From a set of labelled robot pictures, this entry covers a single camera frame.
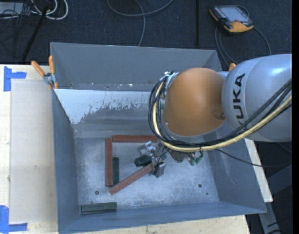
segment white cable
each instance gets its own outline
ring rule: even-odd
[[[46,13],[46,15],[50,15],[50,14],[52,14],[52,13],[54,13],[55,11],[56,11],[56,9],[57,9],[57,0],[54,0],[54,2],[55,2],[55,8],[53,9],[53,11],[50,11],[50,12],[48,12],[48,13]],[[37,10],[37,12],[36,11],[32,11],[32,13],[35,13],[35,14],[42,14],[42,12],[38,9],[38,7],[34,4],[34,8]]]
[[[54,13],[54,12],[57,10],[57,0],[54,0],[54,1],[55,1],[56,6],[55,6],[55,8],[53,9],[53,11],[46,13],[46,18],[47,18],[47,19],[51,19],[51,20],[62,20],[62,19],[64,19],[64,18],[66,18],[67,15],[68,15],[68,4],[67,4],[67,1],[66,1],[66,0],[63,0],[64,3],[65,3],[65,7],[66,7],[66,11],[65,11],[65,14],[64,14],[63,16],[61,16],[60,18],[54,18],[54,17],[49,16],[50,14]],[[37,12],[32,11],[33,13],[36,13],[36,14],[39,14],[39,15],[42,14],[42,12],[37,8],[36,5],[34,5],[34,8],[37,10]]]

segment handheld device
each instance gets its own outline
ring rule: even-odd
[[[253,28],[253,21],[237,5],[215,5],[209,8],[213,18],[228,32],[237,34]]]

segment power cable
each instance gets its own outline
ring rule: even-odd
[[[259,164],[254,164],[254,163],[251,163],[251,162],[248,162],[248,161],[246,161],[246,160],[243,160],[243,159],[241,159],[241,158],[237,158],[237,157],[235,157],[235,156],[233,156],[233,155],[231,155],[231,154],[228,154],[228,153],[226,153],[226,152],[224,152],[224,151],[222,151],[222,150],[220,150],[220,149],[215,149],[216,151],[219,151],[219,152],[221,152],[221,153],[223,153],[223,154],[225,154],[226,156],[229,156],[229,157],[231,157],[231,158],[233,158],[233,159],[236,159],[236,160],[238,160],[238,161],[240,161],[240,162],[243,162],[243,163],[246,163],[246,164],[248,164],[248,165],[252,165],[252,166],[258,166],[258,167],[263,167],[263,168],[271,168],[271,167],[283,167],[283,166],[288,166],[288,165],[290,165],[291,163],[285,163],[285,164],[279,164],[279,165],[259,165]]]
[[[168,7],[174,0],[170,0],[166,5],[164,5],[163,7],[159,8],[159,9],[157,9],[157,10],[153,10],[153,11],[146,12],[146,13],[144,13],[144,10],[143,10],[141,4],[140,4],[137,0],[134,0],[134,1],[135,1],[135,2],[138,4],[138,6],[140,7],[140,9],[141,9],[141,11],[142,11],[141,14],[125,14],[125,13],[119,12],[119,11],[115,10],[115,9],[111,6],[111,4],[110,4],[110,0],[107,0],[107,5],[108,5],[108,7],[109,7],[111,10],[113,10],[115,13],[117,13],[117,14],[119,14],[119,15],[121,15],[121,16],[125,16],[125,17],[143,17],[143,30],[142,30],[141,39],[140,39],[140,41],[139,41],[139,43],[138,43],[138,47],[140,47],[140,46],[141,46],[141,43],[142,43],[142,40],[143,40],[143,37],[144,37],[144,33],[145,33],[145,16],[152,15],[152,14],[155,14],[155,13],[157,13],[157,12],[162,11],[163,9],[165,9],[166,7]]]

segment black cable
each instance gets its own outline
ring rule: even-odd
[[[221,152],[221,153],[223,153],[223,154],[225,154],[225,155],[227,155],[227,156],[229,156],[229,157],[231,157],[231,158],[233,158],[233,159],[236,159],[236,160],[238,160],[238,161],[241,161],[241,162],[243,162],[243,163],[246,163],[246,164],[248,164],[248,165],[252,165],[252,166],[258,166],[258,167],[263,167],[263,168],[271,168],[271,167],[283,167],[283,166],[291,165],[291,163],[285,163],[285,164],[280,164],[280,165],[269,165],[269,166],[266,166],[266,165],[259,165],[259,164],[254,164],[254,163],[245,161],[245,160],[243,160],[243,159],[237,158],[237,157],[235,157],[235,156],[233,156],[233,155],[231,155],[231,154],[228,154],[228,153],[226,153],[226,152],[224,152],[224,151],[222,151],[222,150],[220,150],[220,149],[215,149],[215,150],[217,150],[217,151],[219,151],[219,152]]]

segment brown wooden stick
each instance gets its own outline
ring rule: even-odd
[[[134,174],[130,175],[129,177],[125,178],[124,180],[120,181],[118,184],[114,185],[109,189],[109,192],[113,195],[120,190],[124,189],[125,187],[131,185],[133,182],[137,181],[144,175],[150,173],[152,171],[151,164],[148,164],[147,166],[143,167],[139,171],[135,172]]]

